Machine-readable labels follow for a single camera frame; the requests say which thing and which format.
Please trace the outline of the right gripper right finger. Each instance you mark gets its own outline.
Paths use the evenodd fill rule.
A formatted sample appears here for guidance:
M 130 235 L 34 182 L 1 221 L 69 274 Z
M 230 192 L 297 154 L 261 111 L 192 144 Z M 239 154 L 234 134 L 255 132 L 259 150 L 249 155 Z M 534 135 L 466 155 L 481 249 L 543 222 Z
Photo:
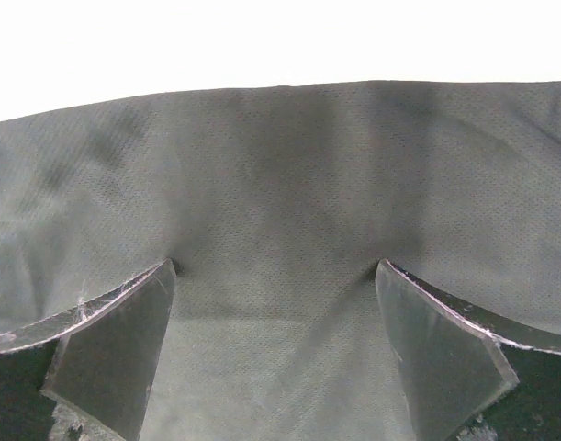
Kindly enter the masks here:
M 419 440 L 561 440 L 561 335 L 446 293 L 390 261 L 376 294 Z

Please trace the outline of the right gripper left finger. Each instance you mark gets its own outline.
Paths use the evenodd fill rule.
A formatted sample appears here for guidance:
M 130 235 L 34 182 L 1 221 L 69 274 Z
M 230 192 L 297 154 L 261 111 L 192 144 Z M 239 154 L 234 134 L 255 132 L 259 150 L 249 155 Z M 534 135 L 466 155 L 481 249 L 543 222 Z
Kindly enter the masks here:
M 171 260 L 0 334 L 0 440 L 137 440 L 174 299 Z

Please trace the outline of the black t shirt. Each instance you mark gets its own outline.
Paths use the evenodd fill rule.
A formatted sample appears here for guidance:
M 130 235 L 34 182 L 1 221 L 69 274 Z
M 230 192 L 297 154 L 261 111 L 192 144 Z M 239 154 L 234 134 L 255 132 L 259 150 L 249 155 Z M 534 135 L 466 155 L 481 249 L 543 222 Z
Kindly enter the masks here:
M 410 440 L 388 259 L 561 334 L 561 82 L 139 96 L 0 122 L 0 333 L 166 258 L 145 440 Z

